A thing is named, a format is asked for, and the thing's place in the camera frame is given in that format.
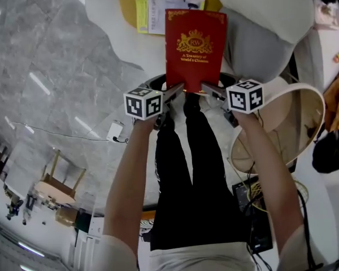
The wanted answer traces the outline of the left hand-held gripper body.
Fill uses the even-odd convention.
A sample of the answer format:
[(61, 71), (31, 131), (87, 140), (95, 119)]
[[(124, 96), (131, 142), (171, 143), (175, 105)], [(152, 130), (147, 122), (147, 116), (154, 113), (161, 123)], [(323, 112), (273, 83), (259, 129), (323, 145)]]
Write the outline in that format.
[(165, 102), (165, 94), (160, 90), (137, 87), (123, 94), (125, 114), (135, 120), (146, 121), (156, 118), (154, 129), (164, 124), (170, 103)]

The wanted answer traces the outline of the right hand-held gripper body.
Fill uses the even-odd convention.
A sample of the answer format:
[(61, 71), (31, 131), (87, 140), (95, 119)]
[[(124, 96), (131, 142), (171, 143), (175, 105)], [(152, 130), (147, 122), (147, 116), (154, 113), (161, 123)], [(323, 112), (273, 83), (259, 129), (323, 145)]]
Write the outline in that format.
[(213, 91), (213, 97), (224, 102), (221, 109), (224, 117), (232, 127), (238, 127), (238, 121), (233, 111), (251, 114), (264, 106), (264, 85), (255, 80), (249, 79), (237, 84), (218, 88)]

